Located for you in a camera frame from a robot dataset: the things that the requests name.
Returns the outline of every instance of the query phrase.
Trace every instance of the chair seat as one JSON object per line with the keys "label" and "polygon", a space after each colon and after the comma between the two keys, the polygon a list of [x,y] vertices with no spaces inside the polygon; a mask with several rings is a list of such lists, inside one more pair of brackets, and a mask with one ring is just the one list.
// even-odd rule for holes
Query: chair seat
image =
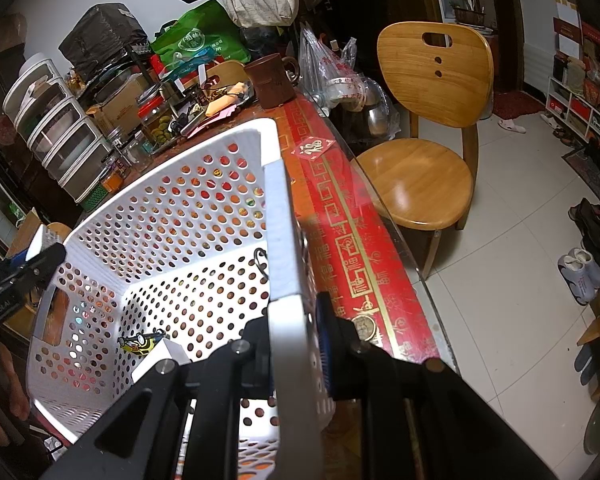
{"label": "chair seat", "polygon": [[453,225],[471,203],[471,172],[452,150],[424,139],[395,139],[357,160],[394,221],[420,231]]}

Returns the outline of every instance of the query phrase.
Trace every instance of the metal screw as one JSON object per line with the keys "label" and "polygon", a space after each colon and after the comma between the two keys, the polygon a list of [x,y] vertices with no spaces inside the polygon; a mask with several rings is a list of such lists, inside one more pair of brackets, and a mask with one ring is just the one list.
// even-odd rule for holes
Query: metal screw
{"label": "metal screw", "polygon": [[173,372],[176,367],[176,361],[173,359],[163,359],[155,364],[155,371],[161,375],[166,375]]}
{"label": "metal screw", "polygon": [[244,354],[249,351],[249,348],[251,348],[251,345],[244,339],[238,339],[238,341],[231,343],[231,350],[237,354]]}
{"label": "metal screw", "polygon": [[429,372],[433,372],[436,374],[443,372],[446,368],[446,365],[440,359],[436,358],[427,359],[424,365],[427,367],[427,370],[429,370]]}
{"label": "metal screw", "polygon": [[351,349],[356,354],[363,354],[371,348],[371,345],[367,341],[356,341],[351,343]]}

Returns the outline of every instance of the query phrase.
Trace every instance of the shoe rack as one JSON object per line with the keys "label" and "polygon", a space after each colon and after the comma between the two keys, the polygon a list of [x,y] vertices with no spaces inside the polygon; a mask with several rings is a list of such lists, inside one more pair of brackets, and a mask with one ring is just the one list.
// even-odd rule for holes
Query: shoe rack
{"label": "shoe rack", "polygon": [[545,108],[585,142],[600,138],[600,111],[574,94],[555,77],[549,77]]}

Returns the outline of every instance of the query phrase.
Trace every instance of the white box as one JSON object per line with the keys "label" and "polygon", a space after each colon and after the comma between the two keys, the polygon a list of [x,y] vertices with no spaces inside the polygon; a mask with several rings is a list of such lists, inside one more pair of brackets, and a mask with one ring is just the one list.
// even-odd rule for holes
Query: white box
{"label": "white box", "polygon": [[140,377],[163,359],[173,359],[179,365],[186,365],[191,362],[191,359],[187,357],[187,353],[181,345],[163,337],[154,349],[140,361],[140,364],[131,371],[131,378],[134,380],[134,383],[137,383]]}

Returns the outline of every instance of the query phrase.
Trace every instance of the red table runner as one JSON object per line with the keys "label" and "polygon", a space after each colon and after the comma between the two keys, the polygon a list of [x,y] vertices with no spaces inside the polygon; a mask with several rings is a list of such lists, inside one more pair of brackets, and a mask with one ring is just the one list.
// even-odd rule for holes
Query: red table runner
{"label": "red table runner", "polygon": [[291,151],[309,136],[333,134],[303,96],[276,114],[280,148],[291,177],[296,217],[309,238],[318,290],[330,293],[336,314],[370,316],[372,342],[412,362],[438,357],[415,291],[362,177],[334,144],[314,161]]}

